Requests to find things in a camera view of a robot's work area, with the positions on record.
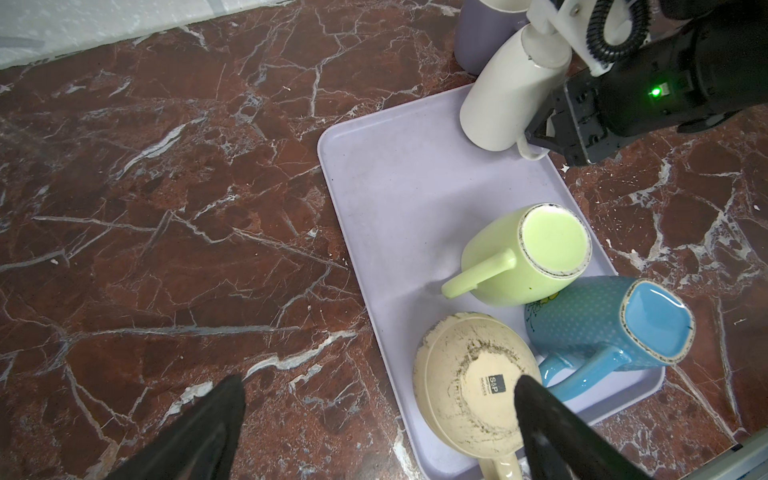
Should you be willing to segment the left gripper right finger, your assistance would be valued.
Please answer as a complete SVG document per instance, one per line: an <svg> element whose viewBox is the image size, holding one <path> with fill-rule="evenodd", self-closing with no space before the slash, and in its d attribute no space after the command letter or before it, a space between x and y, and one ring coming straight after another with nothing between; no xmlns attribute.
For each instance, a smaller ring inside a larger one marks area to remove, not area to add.
<svg viewBox="0 0 768 480"><path fill-rule="evenodd" d="M520 377L514 402L533 479L648 477L533 377Z"/></svg>

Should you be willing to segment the cream teapot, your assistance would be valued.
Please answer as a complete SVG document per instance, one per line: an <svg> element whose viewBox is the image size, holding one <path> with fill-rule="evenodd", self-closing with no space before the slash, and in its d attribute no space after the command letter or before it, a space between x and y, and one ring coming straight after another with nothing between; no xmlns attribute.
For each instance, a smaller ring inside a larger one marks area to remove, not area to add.
<svg viewBox="0 0 768 480"><path fill-rule="evenodd" d="M489 315L461 312L422 338L413 389L432 432L477 459L485 479L521 479L517 451L523 437L514 390L523 375L542 381L523 338Z"/></svg>

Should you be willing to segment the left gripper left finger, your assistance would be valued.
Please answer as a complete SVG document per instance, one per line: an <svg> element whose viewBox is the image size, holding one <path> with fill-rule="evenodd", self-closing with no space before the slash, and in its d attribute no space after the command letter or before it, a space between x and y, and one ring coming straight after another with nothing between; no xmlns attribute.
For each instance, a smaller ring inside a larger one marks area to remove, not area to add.
<svg viewBox="0 0 768 480"><path fill-rule="evenodd" d="M245 414L242 377L230 375L110 479L228 479Z"/></svg>

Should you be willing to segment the white mug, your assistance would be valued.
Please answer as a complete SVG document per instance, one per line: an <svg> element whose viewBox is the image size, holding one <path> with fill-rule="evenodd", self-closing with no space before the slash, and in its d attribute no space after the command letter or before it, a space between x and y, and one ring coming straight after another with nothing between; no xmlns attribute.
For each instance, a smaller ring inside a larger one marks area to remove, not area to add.
<svg viewBox="0 0 768 480"><path fill-rule="evenodd" d="M560 34L523 27L493 55L467 94L459 113L464 134L487 151L516 146L529 161L547 156L548 149L528 143L525 130L571 60L571 46Z"/></svg>

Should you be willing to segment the light green mug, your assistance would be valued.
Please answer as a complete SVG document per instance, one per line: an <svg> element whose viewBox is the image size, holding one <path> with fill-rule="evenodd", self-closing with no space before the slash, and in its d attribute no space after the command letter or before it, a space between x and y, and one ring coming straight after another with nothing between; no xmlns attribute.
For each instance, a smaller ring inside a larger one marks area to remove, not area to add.
<svg viewBox="0 0 768 480"><path fill-rule="evenodd" d="M441 287L448 299L470 293L486 305L518 306L552 296L583 274L592 240L582 220L554 203L500 217L464 247L461 271Z"/></svg>

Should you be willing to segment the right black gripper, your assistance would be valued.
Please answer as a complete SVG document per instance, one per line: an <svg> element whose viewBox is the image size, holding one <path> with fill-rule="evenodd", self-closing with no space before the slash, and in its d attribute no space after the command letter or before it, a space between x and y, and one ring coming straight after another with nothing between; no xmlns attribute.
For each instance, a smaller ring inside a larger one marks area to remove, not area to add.
<svg viewBox="0 0 768 480"><path fill-rule="evenodd" d="M624 139L604 123L597 85L598 79L583 70L554 87L525 129L528 143L563 156L571 167L614 156Z"/></svg>

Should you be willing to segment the lavender mug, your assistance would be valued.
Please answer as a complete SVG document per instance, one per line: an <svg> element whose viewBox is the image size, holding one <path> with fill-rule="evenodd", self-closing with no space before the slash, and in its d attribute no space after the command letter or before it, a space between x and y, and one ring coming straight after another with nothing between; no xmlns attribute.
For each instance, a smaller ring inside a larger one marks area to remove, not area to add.
<svg viewBox="0 0 768 480"><path fill-rule="evenodd" d="M454 57L467 73L481 73L496 51L528 23L528 0L465 0L456 26Z"/></svg>

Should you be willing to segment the aluminium cage frame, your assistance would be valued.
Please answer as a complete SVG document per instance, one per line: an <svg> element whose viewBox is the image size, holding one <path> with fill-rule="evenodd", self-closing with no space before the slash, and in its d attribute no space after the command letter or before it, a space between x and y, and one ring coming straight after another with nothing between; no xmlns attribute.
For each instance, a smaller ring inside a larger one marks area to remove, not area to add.
<svg viewBox="0 0 768 480"><path fill-rule="evenodd" d="M683 480L767 479L767 436L766 428L760 430L692 471Z"/></svg>

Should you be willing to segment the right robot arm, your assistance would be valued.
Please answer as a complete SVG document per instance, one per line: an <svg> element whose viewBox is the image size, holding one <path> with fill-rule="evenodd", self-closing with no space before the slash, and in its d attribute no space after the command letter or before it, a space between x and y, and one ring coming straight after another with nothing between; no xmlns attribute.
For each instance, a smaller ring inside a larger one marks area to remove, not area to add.
<svg viewBox="0 0 768 480"><path fill-rule="evenodd" d="M659 5L681 24L652 40L647 1L531 4L531 26L559 34L586 67L548 92L525 129L529 144L587 166L650 132L699 133L766 103L766 2Z"/></svg>

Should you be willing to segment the blue mug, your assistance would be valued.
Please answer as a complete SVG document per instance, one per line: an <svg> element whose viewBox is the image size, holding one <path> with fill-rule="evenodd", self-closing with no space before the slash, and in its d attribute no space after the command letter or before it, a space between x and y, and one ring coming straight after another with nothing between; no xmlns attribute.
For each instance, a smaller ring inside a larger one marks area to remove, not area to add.
<svg viewBox="0 0 768 480"><path fill-rule="evenodd" d="M528 337L544 357L542 384L572 400L615 371L675 365L690 351L693 313L664 286L622 276L580 277L524 308Z"/></svg>

